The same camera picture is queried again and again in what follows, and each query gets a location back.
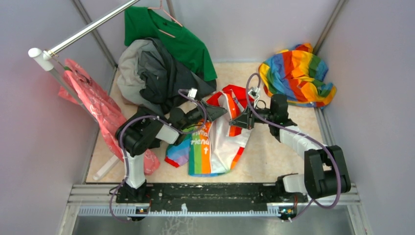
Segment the red white cartoon jacket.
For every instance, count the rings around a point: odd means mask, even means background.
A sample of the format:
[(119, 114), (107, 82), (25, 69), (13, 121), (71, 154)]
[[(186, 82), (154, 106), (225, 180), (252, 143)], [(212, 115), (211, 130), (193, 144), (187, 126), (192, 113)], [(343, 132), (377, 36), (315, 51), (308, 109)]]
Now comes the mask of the red white cartoon jacket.
[(211, 96), (207, 103), (225, 108), (227, 113), (214, 122), (207, 122), (201, 130), (198, 127), (189, 128), (192, 134), (186, 135), (179, 145), (170, 145), (166, 150), (164, 160), (174, 167), (188, 164), (190, 176), (214, 177), (230, 172), (251, 136), (251, 130), (229, 124), (247, 107), (244, 88), (227, 85)]

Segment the green t-shirt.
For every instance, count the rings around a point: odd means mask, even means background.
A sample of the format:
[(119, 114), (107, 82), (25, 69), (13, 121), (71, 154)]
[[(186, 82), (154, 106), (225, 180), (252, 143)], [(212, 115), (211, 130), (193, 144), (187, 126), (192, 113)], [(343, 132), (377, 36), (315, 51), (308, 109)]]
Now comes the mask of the green t-shirt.
[(124, 44), (144, 38), (161, 40), (168, 52), (205, 81), (217, 79), (206, 45), (187, 28), (179, 26), (146, 7), (131, 6), (124, 11)]

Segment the silver clothes rail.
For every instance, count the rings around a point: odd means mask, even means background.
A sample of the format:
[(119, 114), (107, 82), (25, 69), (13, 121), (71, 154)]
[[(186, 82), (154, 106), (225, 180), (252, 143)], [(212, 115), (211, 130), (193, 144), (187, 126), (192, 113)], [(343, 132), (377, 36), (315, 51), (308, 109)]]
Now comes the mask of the silver clothes rail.
[(98, 44), (101, 52), (103, 52), (109, 64), (113, 68), (116, 68), (117, 62), (115, 61), (113, 55), (109, 51), (108, 47), (106, 46), (105, 42), (103, 41), (97, 29), (103, 24), (105, 24), (106, 22), (108, 22), (109, 20), (121, 14), (128, 7), (136, 4), (137, 2), (138, 2), (137, 0), (129, 0), (126, 3), (123, 3), (117, 6), (115, 9), (111, 10), (110, 12), (106, 13), (104, 16), (93, 21), (90, 18), (89, 14), (87, 13), (82, 2), (79, 0), (73, 0), (72, 3), (75, 9), (80, 14), (82, 20), (86, 23), (86, 26), (84, 26), (81, 30), (79, 30), (75, 34), (69, 36), (67, 39), (58, 43), (56, 46), (52, 47), (51, 49), (44, 50), (44, 49), (39, 49), (36, 47), (29, 49), (28, 56), (32, 58), (44, 71), (49, 72), (55, 78), (55, 80), (65, 89), (65, 91), (68, 92), (72, 98), (74, 98), (74, 100), (80, 107), (82, 107), (84, 110), (87, 110), (87, 108), (82, 103), (82, 101), (78, 97), (75, 90), (71, 88), (66, 81), (64, 81), (62, 75), (55, 68), (51, 60), (55, 60), (58, 57), (58, 53), (68, 48), (75, 42), (79, 41), (80, 39), (82, 39), (83, 37), (89, 34), (92, 34), (95, 42)]

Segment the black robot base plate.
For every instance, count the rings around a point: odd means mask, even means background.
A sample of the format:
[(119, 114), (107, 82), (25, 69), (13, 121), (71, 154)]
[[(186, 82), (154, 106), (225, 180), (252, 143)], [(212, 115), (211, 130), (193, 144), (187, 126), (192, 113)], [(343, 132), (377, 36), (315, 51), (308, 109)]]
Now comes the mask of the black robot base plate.
[(117, 203), (149, 204), (152, 212), (259, 212), (269, 203), (306, 203), (301, 193), (284, 192), (276, 183), (147, 183), (137, 192), (121, 187)]

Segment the aluminium frame rail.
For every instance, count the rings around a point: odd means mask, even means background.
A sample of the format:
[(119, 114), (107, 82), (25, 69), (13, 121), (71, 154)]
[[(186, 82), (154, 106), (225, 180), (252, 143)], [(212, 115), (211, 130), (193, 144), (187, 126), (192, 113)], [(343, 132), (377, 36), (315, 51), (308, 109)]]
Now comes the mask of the aluminium frame rail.
[(139, 202), (110, 184), (72, 187), (59, 234), (370, 235), (355, 185), (311, 203), (274, 183), (153, 183)]

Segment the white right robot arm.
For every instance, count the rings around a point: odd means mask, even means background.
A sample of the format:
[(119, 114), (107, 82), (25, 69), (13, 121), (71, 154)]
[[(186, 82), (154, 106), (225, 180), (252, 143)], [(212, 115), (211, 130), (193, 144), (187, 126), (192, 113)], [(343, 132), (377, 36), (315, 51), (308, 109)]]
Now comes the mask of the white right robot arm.
[(232, 118), (230, 126), (253, 129), (256, 123), (267, 124), (280, 143), (292, 148), (304, 160), (303, 174), (288, 174), (277, 179), (276, 197), (288, 202), (295, 193), (308, 194), (312, 199), (346, 193), (351, 181), (342, 149), (313, 141), (289, 118), (287, 97), (275, 94), (269, 108), (247, 107)]

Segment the rainbow striped garment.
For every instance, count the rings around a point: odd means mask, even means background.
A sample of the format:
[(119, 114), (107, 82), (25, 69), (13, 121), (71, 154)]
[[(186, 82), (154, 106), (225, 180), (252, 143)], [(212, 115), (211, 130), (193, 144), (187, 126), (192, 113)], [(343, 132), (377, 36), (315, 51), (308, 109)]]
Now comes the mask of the rainbow striped garment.
[(324, 82), (328, 66), (310, 43), (274, 54), (259, 65), (258, 73), (268, 96), (284, 94), (294, 106), (322, 109), (337, 92), (333, 83)]

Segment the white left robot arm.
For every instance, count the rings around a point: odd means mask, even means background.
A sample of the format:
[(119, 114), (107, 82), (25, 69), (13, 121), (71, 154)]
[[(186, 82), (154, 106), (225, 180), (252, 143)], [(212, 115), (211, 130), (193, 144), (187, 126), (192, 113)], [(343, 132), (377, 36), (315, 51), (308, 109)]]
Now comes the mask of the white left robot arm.
[(178, 145), (190, 127), (201, 128), (226, 113), (225, 108), (209, 105), (203, 100), (188, 112), (175, 107), (169, 117), (140, 105), (115, 134), (124, 155), (126, 176), (123, 185), (128, 188), (128, 197), (136, 203), (146, 198), (144, 156), (147, 150), (159, 147), (161, 141)]

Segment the pink patterned garment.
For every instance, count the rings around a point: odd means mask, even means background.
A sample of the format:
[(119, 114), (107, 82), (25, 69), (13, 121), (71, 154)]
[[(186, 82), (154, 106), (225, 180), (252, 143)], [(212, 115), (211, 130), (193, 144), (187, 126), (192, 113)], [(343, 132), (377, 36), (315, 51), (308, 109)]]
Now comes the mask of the pink patterned garment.
[(102, 87), (74, 60), (66, 59), (63, 79), (74, 89), (81, 103), (98, 122), (101, 135), (109, 150), (124, 161), (115, 133), (127, 119), (120, 107)]

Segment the pink clothes hanger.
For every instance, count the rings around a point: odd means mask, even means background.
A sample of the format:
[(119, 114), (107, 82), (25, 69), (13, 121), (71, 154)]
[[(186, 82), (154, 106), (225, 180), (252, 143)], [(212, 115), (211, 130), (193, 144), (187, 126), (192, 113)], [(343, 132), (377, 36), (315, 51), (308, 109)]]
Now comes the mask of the pink clothes hanger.
[(149, 10), (160, 13), (163, 22), (172, 22), (174, 25), (183, 27), (183, 25), (176, 19), (171, 0), (160, 0), (158, 6), (148, 7)]

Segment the dark grey jacket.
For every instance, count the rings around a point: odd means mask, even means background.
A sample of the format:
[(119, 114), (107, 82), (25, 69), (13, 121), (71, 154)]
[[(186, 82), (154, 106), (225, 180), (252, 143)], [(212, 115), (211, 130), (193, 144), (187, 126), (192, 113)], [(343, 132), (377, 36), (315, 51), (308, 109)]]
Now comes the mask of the dark grey jacket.
[(196, 97), (201, 99), (217, 88), (215, 80), (204, 81), (155, 38), (133, 41), (122, 53), (118, 70), (116, 83), (123, 98), (159, 115), (187, 102), (179, 89), (196, 88)]

